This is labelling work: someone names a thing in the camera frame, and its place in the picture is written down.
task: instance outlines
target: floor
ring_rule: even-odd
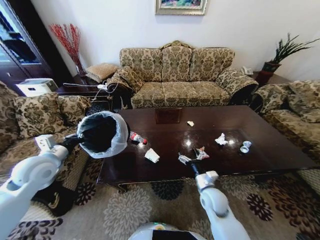
[[[91,160],[78,187],[75,206],[55,220],[22,222],[10,239],[127,240],[147,222],[164,222],[180,230],[213,236],[193,179],[130,184],[119,194],[96,185],[101,160]],[[222,177],[216,187],[252,240],[320,239],[320,201],[293,174]],[[19,238],[29,234],[29,238]]]

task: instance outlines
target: coffee table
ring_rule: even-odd
[[[132,131],[147,139],[147,145],[129,141],[123,152],[103,160],[97,183],[121,193],[126,191],[124,184],[193,178],[191,167],[178,160],[178,152],[194,158],[194,147],[205,147],[210,158],[202,160],[202,168],[215,170],[220,176],[319,168],[248,106],[142,108],[121,110],[119,114]],[[221,133],[231,141],[224,147],[214,141]],[[241,154],[240,146],[246,140],[252,146],[247,154]],[[159,162],[144,157],[150,148],[160,156]]]

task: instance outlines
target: pillow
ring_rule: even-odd
[[[145,84],[145,82],[140,78],[140,76],[129,66],[120,68],[118,72],[120,77],[126,80],[126,82],[129,84],[129,86],[132,87],[135,93],[137,93],[140,90],[140,88],[142,88],[142,86]]]
[[[290,108],[296,112],[302,120],[309,123],[320,123],[320,108],[307,106],[297,94],[291,94],[287,98]]]
[[[18,96],[0,81],[0,153],[6,150],[19,136],[14,99]]]
[[[57,99],[61,115],[66,126],[77,126],[86,116],[90,100],[85,96],[59,96]]]
[[[320,108],[320,81],[293,81],[288,85],[306,106],[312,109]]]
[[[118,67],[114,64],[101,63],[98,65],[90,66],[86,69],[86,76],[96,81],[98,84],[104,79],[108,78],[117,71]]]
[[[67,129],[57,103],[57,93],[14,99],[15,117],[20,128],[20,138],[53,134]]]

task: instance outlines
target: floral sofa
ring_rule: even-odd
[[[223,106],[242,103],[258,86],[230,68],[233,50],[193,48],[174,41],[161,48],[124,48],[120,68],[107,80],[123,108]]]
[[[91,105],[85,97],[56,93],[18,97],[2,82],[0,95],[0,185],[18,162],[40,153],[34,137],[53,134],[57,143],[62,142],[76,132]],[[55,181],[36,193],[23,220],[49,220],[65,214],[77,197],[76,188],[88,159],[89,155],[76,146]]]
[[[265,85],[250,106],[320,164],[320,81]],[[320,195],[320,169],[297,173]]]

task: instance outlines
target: vase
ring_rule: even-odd
[[[84,69],[84,67],[81,64],[79,55],[78,54],[71,55],[70,57],[71,57],[71,59],[73,60],[73,62],[75,64],[75,69],[76,69],[76,72],[78,73],[78,75],[80,77],[85,77],[87,72],[86,72],[86,70]]]
[[[281,66],[278,63],[271,63],[266,61],[263,65],[262,70],[258,73],[255,80],[259,83],[259,87],[267,84],[269,79],[274,75],[274,72]]]

